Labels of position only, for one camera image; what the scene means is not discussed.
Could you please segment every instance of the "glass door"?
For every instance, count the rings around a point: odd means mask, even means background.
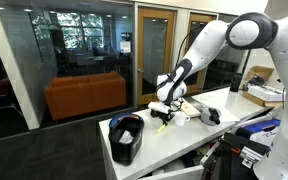
[[[138,10],[138,105],[157,99],[157,76],[170,70],[173,11]]]
[[[191,14],[190,21],[188,25],[188,33],[191,32],[188,40],[186,41],[185,53],[193,44],[195,38],[206,26],[206,24],[212,20],[216,19],[216,16],[211,15],[201,15],[201,14]],[[203,86],[203,76],[205,75],[205,69],[192,74],[190,77],[185,79],[185,84],[187,85],[187,94],[199,93]]]

